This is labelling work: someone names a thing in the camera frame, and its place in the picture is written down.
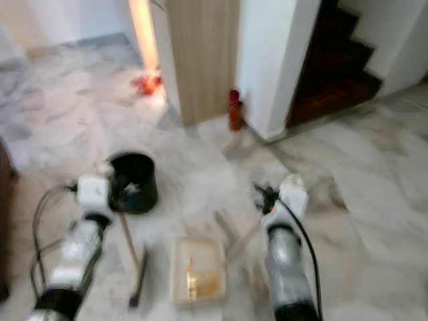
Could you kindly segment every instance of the white marble tile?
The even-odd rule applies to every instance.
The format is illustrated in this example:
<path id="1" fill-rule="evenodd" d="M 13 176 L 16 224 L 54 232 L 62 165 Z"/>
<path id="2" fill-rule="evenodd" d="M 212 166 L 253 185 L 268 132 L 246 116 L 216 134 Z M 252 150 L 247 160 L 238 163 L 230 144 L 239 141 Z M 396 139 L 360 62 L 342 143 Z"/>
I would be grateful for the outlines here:
<path id="1" fill-rule="evenodd" d="M 266 147 L 244 128 L 229 132 L 226 116 L 185 130 L 162 92 L 136 95 L 129 81 L 141 73 L 138 57 L 120 39 L 62 45 L 26 70 L 0 73 L 0 134 L 22 172 L 8 249 L 12 296 L 0 308 L 5 320 L 24 319 L 32 305 L 31 213 L 43 191 L 126 149 L 153 157 L 160 196 L 150 213 L 128 218 L 135 244 L 150 252 L 141 305 L 128 311 L 134 268 L 117 221 L 78 320 L 273 320 L 265 235 L 256 234 L 231 265 L 226 300 L 208 310 L 170 302 L 169 260 L 178 235 L 211 235 L 229 249 L 259 219 L 252 183 L 276 186 L 289 171 L 303 176 L 310 193 L 304 224 L 320 264 L 325 319 L 427 319 L 424 88 Z M 64 196 L 44 215 L 47 243 L 78 213 Z M 235 228 L 234 239 L 216 215 Z M 54 261 L 52 254 L 47 264 Z"/>

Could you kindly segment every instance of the dark wooden stairs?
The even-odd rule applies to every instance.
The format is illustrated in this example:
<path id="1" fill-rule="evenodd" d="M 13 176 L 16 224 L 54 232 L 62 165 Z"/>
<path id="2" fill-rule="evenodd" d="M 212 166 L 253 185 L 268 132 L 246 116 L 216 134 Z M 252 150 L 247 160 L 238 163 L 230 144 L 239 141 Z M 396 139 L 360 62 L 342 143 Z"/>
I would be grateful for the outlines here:
<path id="1" fill-rule="evenodd" d="M 351 40 L 358 16 L 323 0 L 286 126 L 373 98 L 382 81 L 364 70 L 374 48 Z"/>

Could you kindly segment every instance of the red fire extinguisher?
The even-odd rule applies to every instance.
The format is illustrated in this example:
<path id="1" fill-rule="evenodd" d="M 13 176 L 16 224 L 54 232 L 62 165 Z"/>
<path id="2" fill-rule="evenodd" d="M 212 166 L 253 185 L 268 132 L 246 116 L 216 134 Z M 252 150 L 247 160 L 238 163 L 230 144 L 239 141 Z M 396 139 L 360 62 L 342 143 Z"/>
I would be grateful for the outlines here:
<path id="1" fill-rule="evenodd" d="M 229 93 L 229 129 L 238 132 L 242 127 L 242 102 L 239 101 L 239 92 L 235 89 Z"/>

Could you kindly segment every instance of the black pot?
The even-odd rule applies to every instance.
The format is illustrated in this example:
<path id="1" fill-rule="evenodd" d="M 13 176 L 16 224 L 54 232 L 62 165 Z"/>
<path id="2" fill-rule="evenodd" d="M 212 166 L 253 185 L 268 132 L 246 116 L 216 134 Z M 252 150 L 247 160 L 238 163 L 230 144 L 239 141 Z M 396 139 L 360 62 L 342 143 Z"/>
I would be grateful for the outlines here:
<path id="1" fill-rule="evenodd" d="M 114 167 L 115 177 L 124 176 L 133 186 L 134 191 L 120 200 L 123 210 L 130 214 L 150 211 L 158 201 L 154 161 L 139 152 L 121 152 L 110 157 L 109 161 Z"/>

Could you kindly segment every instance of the black cable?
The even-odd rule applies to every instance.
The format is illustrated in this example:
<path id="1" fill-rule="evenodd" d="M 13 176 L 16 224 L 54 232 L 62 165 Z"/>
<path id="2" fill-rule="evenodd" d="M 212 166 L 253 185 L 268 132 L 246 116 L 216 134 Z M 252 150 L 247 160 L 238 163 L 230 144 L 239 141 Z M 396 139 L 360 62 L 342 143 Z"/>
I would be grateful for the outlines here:
<path id="1" fill-rule="evenodd" d="M 43 252 L 45 252 L 47 250 L 50 250 L 53 247 L 56 247 L 61 242 L 62 242 L 62 239 L 57 239 L 56 241 L 50 243 L 49 245 L 41 248 L 40 251 L 39 251 L 39 255 L 35 254 L 33 256 L 33 260 L 32 260 L 32 263 L 31 263 L 31 269 L 30 269 L 30 272 L 29 272 L 29 278 L 31 280 L 31 287 L 33 288 L 35 301 L 37 301 L 39 299 L 39 297 L 40 297 L 39 291 L 37 290 L 37 284 L 35 283 L 35 276 L 34 276 L 35 267 L 39 263 L 39 259 L 41 258 L 41 255 L 42 255 Z"/>
<path id="2" fill-rule="evenodd" d="M 47 204 L 47 201 L 49 201 L 49 198 L 54 195 L 55 193 L 59 193 L 62 191 L 77 191 L 77 183 L 72 183 L 68 186 L 56 186 L 52 189 L 48 190 L 43 194 L 41 197 L 39 203 L 37 204 L 37 208 L 35 209 L 34 215 L 33 215 L 33 223 L 32 223 L 32 230 L 33 230 L 33 243 L 34 243 L 34 249 L 35 249 L 35 256 L 36 256 L 36 265 L 39 264 L 39 270 L 40 270 L 40 278 L 41 283 L 43 286 L 46 284 L 46 275 L 45 275 L 45 268 L 43 264 L 43 260 L 41 259 L 41 249 L 40 249 L 40 242 L 39 242 L 39 231 L 38 227 L 40 224 L 41 214 L 43 213 L 44 207 Z"/>
<path id="3" fill-rule="evenodd" d="M 304 229 L 302 223 L 300 223 L 300 220 L 296 217 L 294 212 L 288 207 L 287 204 L 285 204 L 279 197 L 278 201 L 287 209 L 287 211 L 292 216 L 294 222 L 299 227 L 300 231 L 303 234 L 303 237 L 306 241 L 306 244 L 308 244 L 310 255 L 312 256 L 312 262 L 314 264 L 314 275 L 315 275 L 315 291 L 316 291 L 316 309 L 318 311 L 318 319 L 319 321 L 323 321 L 322 316 L 322 300 L 321 300 L 321 284 L 320 284 L 320 271 L 318 269 L 318 261 L 316 260 L 316 255 L 314 251 L 314 247 L 312 246 L 312 243 L 309 239 L 308 234 L 306 233 L 306 230 Z"/>

